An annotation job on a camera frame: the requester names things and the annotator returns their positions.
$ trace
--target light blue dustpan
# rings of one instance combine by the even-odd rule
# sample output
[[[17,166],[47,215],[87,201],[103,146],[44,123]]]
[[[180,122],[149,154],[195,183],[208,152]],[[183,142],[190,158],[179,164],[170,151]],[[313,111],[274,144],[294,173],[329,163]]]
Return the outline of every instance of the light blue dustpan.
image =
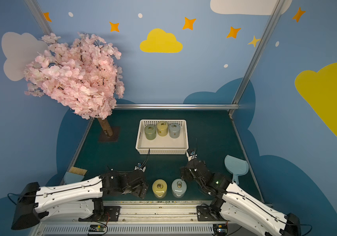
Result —
[[[225,167],[228,172],[233,174],[233,181],[238,185],[238,176],[245,175],[249,171],[247,161],[227,155],[225,157]]]

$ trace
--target blue wall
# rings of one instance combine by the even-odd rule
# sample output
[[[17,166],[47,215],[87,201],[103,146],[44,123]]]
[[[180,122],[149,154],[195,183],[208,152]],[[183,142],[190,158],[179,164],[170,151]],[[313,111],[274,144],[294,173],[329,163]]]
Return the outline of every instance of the blue wall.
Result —
[[[15,206],[6,194],[20,193],[29,182],[44,186],[52,178],[50,183],[58,184],[88,121],[66,114],[68,107],[48,96],[26,96],[25,80],[6,77],[1,48],[6,32],[28,32],[36,38],[43,33],[23,0],[0,1],[0,230],[27,235],[29,230],[10,230]]]
[[[133,103],[230,103],[223,96],[214,99],[213,93],[243,77],[255,50],[248,43],[254,35],[260,38],[269,17],[219,14],[210,8],[210,0],[38,2],[43,12],[49,12],[49,24],[62,37],[60,42],[71,45],[77,32],[85,32],[118,47],[122,57],[115,61],[123,68],[124,99]],[[193,30],[183,30],[185,17],[196,19]],[[109,21],[119,23],[120,32],[111,32]],[[231,26],[241,28],[236,38],[226,37]],[[183,49],[178,53],[140,50],[140,43],[155,28],[173,33]],[[232,86],[236,91],[238,83]],[[203,91],[201,97],[192,95]]]
[[[337,137],[295,79],[336,62],[337,1],[293,0],[233,115],[265,201],[312,224],[310,235],[337,235]]]

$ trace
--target tree base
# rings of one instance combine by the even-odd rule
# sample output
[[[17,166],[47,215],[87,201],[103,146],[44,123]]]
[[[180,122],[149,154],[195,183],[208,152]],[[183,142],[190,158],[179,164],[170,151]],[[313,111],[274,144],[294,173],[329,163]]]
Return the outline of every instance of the tree base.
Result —
[[[105,143],[105,142],[117,142],[119,140],[120,134],[120,126],[112,126],[113,135],[108,136],[105,134],[103,130],[101,130],[98,143]]]

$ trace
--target dark blue cloud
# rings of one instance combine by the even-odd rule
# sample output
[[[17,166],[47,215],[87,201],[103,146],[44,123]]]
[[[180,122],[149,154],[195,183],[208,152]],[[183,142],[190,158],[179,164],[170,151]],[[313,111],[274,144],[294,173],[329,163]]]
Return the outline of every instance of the dark blue cloud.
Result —
[[[89,120],[78,116],[71,109],[62,118],[56,147],[57,174],[47,182],[46,186],[57,186],[61,183],[85,133],[88,122]]]
[[[134,104],[134,102],[132,101],[125,100],[125,99],[118,99],[118,98],[116,98],[116,103],[133,103]]]
[[[217,92],[194,92],[185,98],[183,104],[231,104],[241,80],[232,80]]]

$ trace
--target artificial cherry blossom tree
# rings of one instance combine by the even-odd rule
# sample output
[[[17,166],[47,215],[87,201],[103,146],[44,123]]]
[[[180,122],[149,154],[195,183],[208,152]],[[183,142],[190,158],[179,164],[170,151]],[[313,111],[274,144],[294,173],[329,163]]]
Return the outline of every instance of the artificial cherry blossom tree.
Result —
[[[30,83],[25,94],[46,94],[82,118],[98,118],[103,130],[112,136],[106,117],[116,105],[114,93],[122,98],[125,90],[120,81],[122,69],[113,62],[120,59],[121,52],[97,35],[79,36],[70,47],[58,43],[60,37],[53,33],[42,37],[48,50],[27,65],[24,73]]]

